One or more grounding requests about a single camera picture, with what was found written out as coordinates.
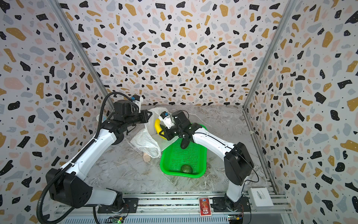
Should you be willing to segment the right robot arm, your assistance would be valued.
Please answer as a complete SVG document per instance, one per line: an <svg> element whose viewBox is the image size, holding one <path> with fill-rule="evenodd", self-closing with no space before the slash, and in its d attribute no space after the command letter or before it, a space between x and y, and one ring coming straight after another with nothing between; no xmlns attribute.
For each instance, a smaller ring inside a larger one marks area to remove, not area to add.
<svg viewBox="0 0 358 224"><path fill-rule="evenodd" d="M225 174L229 180L226 198L232 203L240 200L244 185L255 167L243 143L234 144L215 136L202 125L192 123L184 111L176 111L173 114L163 112L155 120L154 127L157 134L165 140L169 141L174 137L181 138L182 149L187 148L192 142L220 157L224 162Z"/></svg>

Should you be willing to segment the white plastic bag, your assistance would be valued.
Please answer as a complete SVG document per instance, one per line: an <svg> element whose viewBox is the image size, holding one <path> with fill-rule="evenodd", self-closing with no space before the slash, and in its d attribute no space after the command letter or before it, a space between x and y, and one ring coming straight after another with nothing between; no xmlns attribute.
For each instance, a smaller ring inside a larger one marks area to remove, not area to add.
<svg viewBox="0 0 358 224"><path fill-rule="evenodd" d="M155 107L149 110L152 116L148 123L145 123L144 129L140 130L131 140L130 144L137 150L148 154L151 158L160 158L162 151L178 140L179 137L175 136L172 140L168 141L157 134L155 129L155 121L159 119L163 112L171 113L165 107Z"/></svg>

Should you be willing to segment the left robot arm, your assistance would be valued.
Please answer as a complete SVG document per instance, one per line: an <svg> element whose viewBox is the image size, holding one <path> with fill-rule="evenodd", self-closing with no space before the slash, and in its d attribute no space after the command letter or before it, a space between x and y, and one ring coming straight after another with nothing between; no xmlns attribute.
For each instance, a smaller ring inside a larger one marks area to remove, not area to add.
<svg viewBox="0 0 358 224"><path fill-rule="evenodd" d="M131 115L114 115L105 120L99 133L71 160L59 169L46 174L50 198L74 208L104 205L114 211L124 207L123 194L112 189L98 189L89 186L85 179L100 156L111 145L119 144L129 133L129 127L148 123L152 112L142 110Z"/></svg>

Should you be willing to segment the yellow banana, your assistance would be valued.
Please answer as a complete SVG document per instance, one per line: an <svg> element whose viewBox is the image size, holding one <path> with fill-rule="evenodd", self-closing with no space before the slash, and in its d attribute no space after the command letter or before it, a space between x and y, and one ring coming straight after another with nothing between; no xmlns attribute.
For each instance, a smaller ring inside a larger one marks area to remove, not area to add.
<svg viewBox="0 0 358 224"><path fill-rule="evenodd" d="M156 119L155 120L155 124L154 124L155 130L157 132L157 134L164 140L168 140L167 136L166 136L166 124L165 122L162 120L162 118Z"/></svg>

